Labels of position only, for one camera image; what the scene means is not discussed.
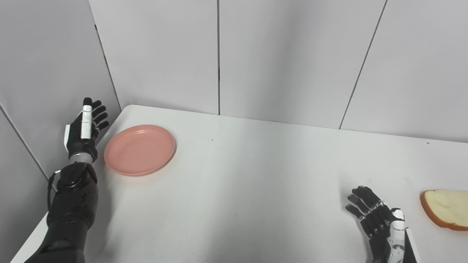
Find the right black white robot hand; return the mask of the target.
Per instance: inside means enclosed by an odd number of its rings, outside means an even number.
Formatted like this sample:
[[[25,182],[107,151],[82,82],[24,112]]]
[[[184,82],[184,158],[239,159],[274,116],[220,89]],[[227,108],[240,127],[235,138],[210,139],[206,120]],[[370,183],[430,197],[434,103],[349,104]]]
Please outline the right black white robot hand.
[[[345,208],[356,217],[368,237],[372,262],[419,263],[420,256],[403,211],[389,208],[367,186],[358,186],[351,192]]]

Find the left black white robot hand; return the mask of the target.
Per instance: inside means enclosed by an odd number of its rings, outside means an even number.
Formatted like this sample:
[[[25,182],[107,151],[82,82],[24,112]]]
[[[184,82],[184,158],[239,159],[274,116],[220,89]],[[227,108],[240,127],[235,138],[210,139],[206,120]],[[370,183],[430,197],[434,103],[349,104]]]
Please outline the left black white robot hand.
[[[101,100],[84,98],[82,110],[77,118],[65,127],[64,143],[69,160],[81,153],[89,155],[90,164],[97,160],[96,140],[101,131],[110,125],[107,117],[106,106]]]

